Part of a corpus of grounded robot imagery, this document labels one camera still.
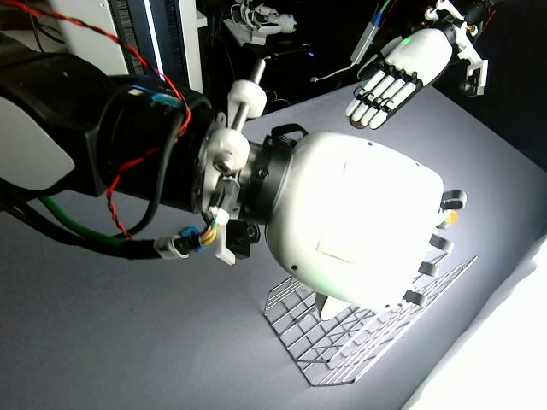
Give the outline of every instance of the white robotic hand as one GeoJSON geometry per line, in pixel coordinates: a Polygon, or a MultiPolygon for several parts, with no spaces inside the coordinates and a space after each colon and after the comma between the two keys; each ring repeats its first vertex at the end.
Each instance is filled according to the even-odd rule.
{"type": "Polygon", "coordinates": [[[376,129],[393,116],[416,92],[431,84],[447,67],[453,46],[461,60],[469,60],[465,92],[482,95],[488,61],[483,61],[468,38],[468,24],[448,0],[438,0],[435,9],[426,12],[434,21],[432,28],[415,32],[377,59],[367,80],[354,92],[345,110],[357,128],[376,129]]]}

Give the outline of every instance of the metal wire rack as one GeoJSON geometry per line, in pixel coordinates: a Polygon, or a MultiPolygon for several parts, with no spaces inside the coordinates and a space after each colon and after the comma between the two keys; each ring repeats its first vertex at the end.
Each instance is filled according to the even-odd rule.
{"type": "Polygon", "coordinates": [[[321,321],[315,310],[315,293],[296,279],[288,278],[270,290],[264,315],[310,385],[351,384],[476,260],[477,256],[438,278],[418,276],[415,288],[427,297],[424,307],[402,302],[377,315],[371,310],[350,306],[335,318],[321,321]]]}

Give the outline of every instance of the green cable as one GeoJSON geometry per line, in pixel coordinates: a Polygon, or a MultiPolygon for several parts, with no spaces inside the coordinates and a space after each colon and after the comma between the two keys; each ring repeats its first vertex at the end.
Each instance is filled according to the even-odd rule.
{"type": "Polygon", "coordinates": [[[39,200],[44,204],[46,208],[48,208],[48,210],[51,212],[56,220],[58,220],[62,225],[66,226],[70,231],[77,233],[81,237],[90,239],[92,241],[100,242],[108,246],[121,246],[125,241],[124,239],[118,239],[116,237],[103,235],[100,232],[93,231],[83,225],[80,225],[78,222],[70,219],[68,215],[62,212],[56,202],[48,196],[43,196],[39,198],[39,200]]]}
{"type": "Polygon", "coordinates": [[[385,0],[384,5],[383,5],[382,8],[379,10],[379,13],[380,13],[380,14],[384,13],[385,8],[387,7],[387,5],[388,5],[389,3],[391,3],[391,0],[385,0]]]}

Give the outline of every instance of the table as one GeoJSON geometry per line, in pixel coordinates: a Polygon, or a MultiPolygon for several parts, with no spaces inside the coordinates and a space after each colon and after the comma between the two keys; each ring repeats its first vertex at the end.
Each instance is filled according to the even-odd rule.
{"type": "MultiPolygon", "coordinates": [[[[0,214],[0,408],[400,408],[509,275],[544,226],[547,174],[494,132],[427,88],[381,129],[343,117],[353,87],[247,123],[355,134],[436,170],[468,205],[446,232],[448,269],[479,260],[357,384],[310,388],[262,317],[286,277],[264,241],[237,268],[210,252],[185,261],[123,261],[63,246],[0,214]]],[[[81,223],[115,232],[104,198],[64,192],[81,223]]],[[[117,196],[121,218],[145,203],[117,196]]],[[[197,224],[161,207],[143,237],[197,224]]]]}

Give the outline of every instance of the light strip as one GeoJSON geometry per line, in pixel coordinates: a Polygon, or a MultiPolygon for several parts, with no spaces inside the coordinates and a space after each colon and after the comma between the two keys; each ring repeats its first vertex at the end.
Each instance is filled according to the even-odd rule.
{"type": "Polygon", "coordinates": [[[148,29],[150,30],[150,36],[152,37],[152,48],[154,49],[154,56],[156,57],[157,70],[163,73],[162,57],[160,56],[160,46],[157,43],[156,28],[154,27],[154,19],[152,17],[152,8],[150,7],[150,0],[144,0],[144,10],[146,11],[146,20],[148,20],[148,29]]]}

